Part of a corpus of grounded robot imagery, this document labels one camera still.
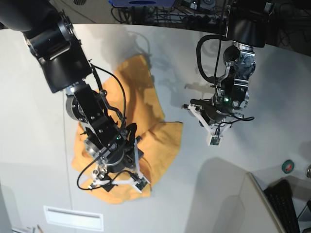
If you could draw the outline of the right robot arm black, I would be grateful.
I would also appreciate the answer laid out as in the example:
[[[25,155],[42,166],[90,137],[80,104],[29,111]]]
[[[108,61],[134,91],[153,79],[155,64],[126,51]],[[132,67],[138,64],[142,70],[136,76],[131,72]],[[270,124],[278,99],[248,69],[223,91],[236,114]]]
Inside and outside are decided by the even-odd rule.
[[[65,90],[68,115],[86,125],[84,145],[92,158],[88,190],[127,184],[141,192],[148,180],[139,167],[137,125],[127,124],[126,111],[109,104],[99,67],[86,58],[69,17],[47,0],[3,0],[0,21],[23,33],[50,90]]]

